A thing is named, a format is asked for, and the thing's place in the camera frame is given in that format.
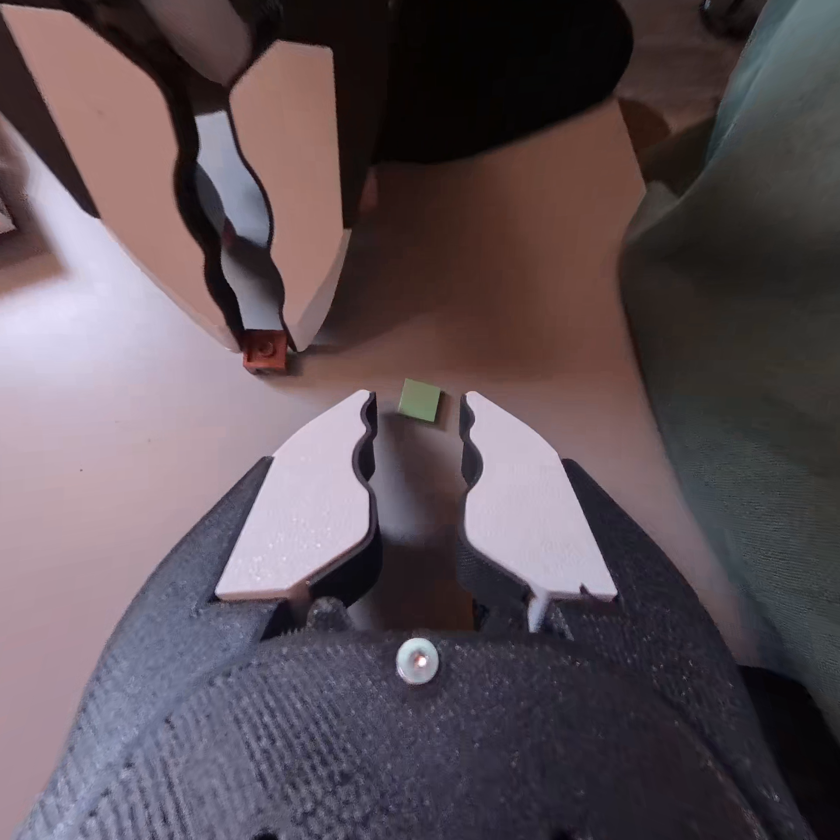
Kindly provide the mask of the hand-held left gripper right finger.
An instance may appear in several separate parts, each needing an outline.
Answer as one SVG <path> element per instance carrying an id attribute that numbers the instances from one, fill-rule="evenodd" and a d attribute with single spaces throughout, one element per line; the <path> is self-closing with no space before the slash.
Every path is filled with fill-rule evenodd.
<path id="1" fill-rule="evenodd" d="M 476 601 L 523 610 L 537 633 L 556 602 L 612 603 L 618 596 L 558 452 L 478 392 L 461 397 L 461 471 L 467 484 L 460 543 L 478 563 Z"/>

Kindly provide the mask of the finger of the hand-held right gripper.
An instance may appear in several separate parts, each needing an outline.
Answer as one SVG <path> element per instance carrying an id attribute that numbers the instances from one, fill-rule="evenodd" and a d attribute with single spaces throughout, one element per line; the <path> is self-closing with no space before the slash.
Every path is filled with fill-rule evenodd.
<path id="1" fill-rule="evenodd" d="M 180 309 L 237 353 L 244 326 L 224 277 L 222 235 L 196 185 L 192 69 L 162 37 L 143 56 L 81 6 L 2 2 L 2 21 L 98 218 Z"/>
<path id="2" fill-rule="evenodd" d="M 333 304 L 350 243 L 329 47 L 274 42 L 233 85 L 234 140 L 264 196 L 281 320 L 305 351 Z"/>

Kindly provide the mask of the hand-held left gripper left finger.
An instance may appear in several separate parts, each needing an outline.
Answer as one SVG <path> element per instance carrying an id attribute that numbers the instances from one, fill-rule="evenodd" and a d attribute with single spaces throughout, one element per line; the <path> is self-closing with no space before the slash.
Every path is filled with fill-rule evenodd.
<path id="1" fill-rule="evenodd" d="M 221 602 L 303 607 L 372 541 L 375 394 L 359 390 L 278 447 L 216 584 Z"/>

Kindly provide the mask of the brown toy brick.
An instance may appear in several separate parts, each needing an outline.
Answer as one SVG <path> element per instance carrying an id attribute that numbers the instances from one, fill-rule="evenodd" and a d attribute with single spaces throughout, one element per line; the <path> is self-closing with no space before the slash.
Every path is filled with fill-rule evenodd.
<path id="1" fill-rule="evenodd" d="M 285 330 L 246 329 L 241 337 L 243 366 L 252 375 L 285 375 L 288 341 Z"/>

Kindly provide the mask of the green toy tile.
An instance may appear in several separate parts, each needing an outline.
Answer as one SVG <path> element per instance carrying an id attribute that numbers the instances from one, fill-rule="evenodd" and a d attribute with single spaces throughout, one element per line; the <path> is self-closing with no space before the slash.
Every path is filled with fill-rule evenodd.
<path id="1" fill-rule="evenodd" d="M 442 389 L 436 385 L 405 378 L 397 412 L 418 422 L 435 424 L 442 394 Z"/>

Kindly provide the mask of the grey desk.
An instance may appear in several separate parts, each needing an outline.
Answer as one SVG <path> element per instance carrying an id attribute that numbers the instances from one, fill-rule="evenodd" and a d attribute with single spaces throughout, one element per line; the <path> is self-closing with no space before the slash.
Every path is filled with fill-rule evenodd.
<path id="1" fill-rule="evenodd" d="M 653 422 L 616 279 L 643 193 L 609 103 L 499 152 L 388 165 L 339 290 L 294 374 L 244 371 L 79 210 L 16 132 L 59 264 L 2 273 L 2 636 L 109 634 L 146 575 L 257 459 L 358 389 L 377 393 L 385 570 L 369 627 L 464 626 L 450 577 L 461 394 L 577 460 L 667 552 L 722 632 L 739 597 L 700 536 Z M 397 412 L 405 378 L 437 421 Z"/>

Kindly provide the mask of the person's green sweatshirt torso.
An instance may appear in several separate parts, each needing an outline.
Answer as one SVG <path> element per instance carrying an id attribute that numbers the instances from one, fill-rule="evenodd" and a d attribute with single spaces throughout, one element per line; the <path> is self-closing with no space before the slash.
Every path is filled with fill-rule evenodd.
<path id="1" fill-rule="evenodd" d="M 621 290 L 687 505 L 769 669 L 839 725 L 839 2 L 768 2 Z"/>

